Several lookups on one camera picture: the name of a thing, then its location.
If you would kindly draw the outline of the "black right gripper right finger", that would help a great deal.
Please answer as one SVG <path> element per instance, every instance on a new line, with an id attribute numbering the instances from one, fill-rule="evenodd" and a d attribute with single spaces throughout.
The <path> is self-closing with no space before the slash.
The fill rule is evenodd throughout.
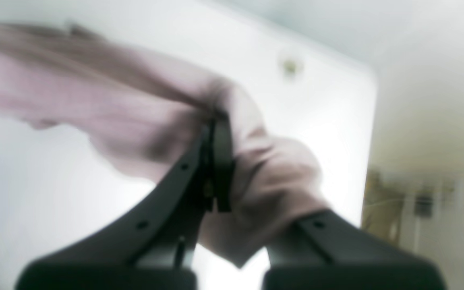
<path id="1" fill-rule="evenodd" d="M 445 290 L 436 266 L 332 210 L 293 222 L 267 246 L 264 290 Z"/>

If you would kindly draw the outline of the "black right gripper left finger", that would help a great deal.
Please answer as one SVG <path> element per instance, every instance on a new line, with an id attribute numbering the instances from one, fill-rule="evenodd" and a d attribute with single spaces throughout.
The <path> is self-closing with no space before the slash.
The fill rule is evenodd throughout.
<path id="1" fill-rule="evenodd" d="M 17 290 L 195 290 L 191 271 L 207 212 L 230 212 L 234 172 L 228 117 L 214 117 L 159 184 L 89 237 L 35 260 Z"/>

